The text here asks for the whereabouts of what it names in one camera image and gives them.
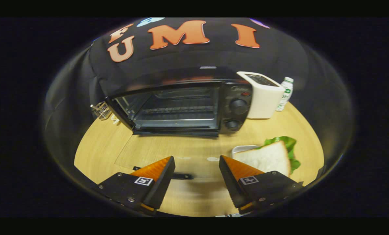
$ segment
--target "orange letter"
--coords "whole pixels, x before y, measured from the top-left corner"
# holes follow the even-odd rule
[[[127,28],[128,27],[131,27],[133,24],[130,24],[130,25],[127,25],[121,29],[119,29],[118,31],[116,31],[115,33],[112,33],[111,34],[111,40],[109,41],[109,44],[111,42],[113,42],[114,40],[120,38],[121,36],[123,36],[123,33],[127,31]]]
[[[251,48],[260,48],[260,45],[255,41],[254,32],[256,30],[254,28],[238,24],[231,25],[238,30],[239,39],[235,41],[237,45]]]
[[[119,51],[117,50],[117,46],[119,43],[116,43],[108,48],[108,52],[111,54],[111,58],[115,62],[122,62],[127,60],[133,54],[133,45],[132,39],[135,36],[130,36],[126,39],[123,39],[122,43],[125,45],[126,52],[123,55],[119,55]]]
[[[153,41],[150,49],[156,50],[166,47],[168,43],[164,42],[163,38],[173,45],[177,45],[184,34],[186,35],[183,40],[184,44],[208,43],[210,40],[204,36],[203,24],[206,24],[206,21],[186,21],[177,30],[168,25],[151,28],[148,30],[148,33],[152,33]]]

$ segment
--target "wire rack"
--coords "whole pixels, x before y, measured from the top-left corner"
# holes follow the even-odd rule
[[[106,104],[104,101],[98,103],[96,106],[92,104],[90,107],[92,108],[93,113],[96,114],[96,116],[98,116],[101,120],[108,119],[111,114],[111,110],[109,109],[108,104]]]

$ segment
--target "lettuce leaf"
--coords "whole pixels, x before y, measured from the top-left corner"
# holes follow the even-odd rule
[[[275,142],[280,141],[280,140],[284,141],[284,144],[287,148],[287,152],[289,153],[290,165],[291,165],[291,169],[292,169],[290,174],[293,174],[293,171],[296,170],[297,168],[299,168],[299,166],[301,165],[301,163],[298,160],[296,160],[296,158],[294,157],[294,145],[296,144],[295,139],[288,137],[288,136],[275,137],[275,138],[272,138],[271,140],[266,139],[264,142],[264,145],[261,147],[258,147],[256,149],[260,149],[264,146],[267,146],[269,144],[275,143]]]

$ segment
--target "table surface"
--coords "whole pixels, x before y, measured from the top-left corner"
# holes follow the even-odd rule
[[[183,216],[218,216],[238,213],[221,175],[220,155],[231,156],[240,145],[262,146],[266,139],[289,136],[297,140],[296,159],[302,164],[290,178],[315,180],[324,165],[321,143],[304,116],[287,103],[270,119],[247,119],[242,128],[218,138],[182,136],[139,136],[120,123],[96,119],[83,136],[75,167],[94,183],[101,183],[117,172],[130,174],[133,167],[144,167],[174,156],[175,172],[193,175],[192,180],[171,180],[159,211]]]

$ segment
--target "bottle cap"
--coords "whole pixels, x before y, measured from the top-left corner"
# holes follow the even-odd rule
[[[284,81],[293,83],[294,79],[287,76],[287,77],[284,77]]]

